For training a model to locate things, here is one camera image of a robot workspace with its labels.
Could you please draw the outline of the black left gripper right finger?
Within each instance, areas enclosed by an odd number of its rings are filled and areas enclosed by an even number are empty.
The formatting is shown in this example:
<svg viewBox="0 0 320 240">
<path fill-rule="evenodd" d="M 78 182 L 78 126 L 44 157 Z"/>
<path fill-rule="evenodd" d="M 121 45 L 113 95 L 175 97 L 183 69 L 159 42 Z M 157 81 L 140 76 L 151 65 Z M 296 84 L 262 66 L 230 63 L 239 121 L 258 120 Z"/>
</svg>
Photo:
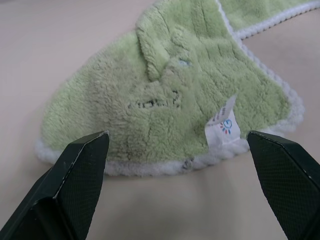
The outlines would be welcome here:
<svg viewBox="0 0 320 240">
<path fill-rule="evenodd" d="M 261 189 L 288 240 L 320 240 L 320 164 L 298 143 L 259 131 L 247 142 Z"/>
</svg>

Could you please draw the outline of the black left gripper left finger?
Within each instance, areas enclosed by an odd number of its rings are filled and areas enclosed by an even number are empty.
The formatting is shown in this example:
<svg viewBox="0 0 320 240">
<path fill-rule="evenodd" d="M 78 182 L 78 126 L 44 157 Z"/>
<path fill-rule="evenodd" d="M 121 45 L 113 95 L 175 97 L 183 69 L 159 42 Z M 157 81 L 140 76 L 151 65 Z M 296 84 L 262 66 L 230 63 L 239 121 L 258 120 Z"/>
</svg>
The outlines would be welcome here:
<svg viewBox="0 0 320 240">
<path fill-rule="evenodd" d="M 0 240 L 86 240 L 100 197 L 109 133 L 71 142 L 0 230 Z"/>
</svg>

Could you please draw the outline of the green towel with white trim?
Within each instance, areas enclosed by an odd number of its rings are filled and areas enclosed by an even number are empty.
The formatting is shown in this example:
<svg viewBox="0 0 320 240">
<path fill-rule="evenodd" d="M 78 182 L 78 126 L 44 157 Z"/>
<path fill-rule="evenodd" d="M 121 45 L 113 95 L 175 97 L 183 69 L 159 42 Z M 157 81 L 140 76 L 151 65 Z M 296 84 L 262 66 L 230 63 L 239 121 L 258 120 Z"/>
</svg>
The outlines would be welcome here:
<svg viewBox="0 0 320 240">
<path fill-rule="evenodd" d="M 111 176 L 177 175 L 248 151 L 256 130 L 293 132 L 302 99 L 243 44 L 320 0 L 157 0 L 132 32 L 92 56 L 53 95 L 36 144 L 108 131 Z"/>
</svg>

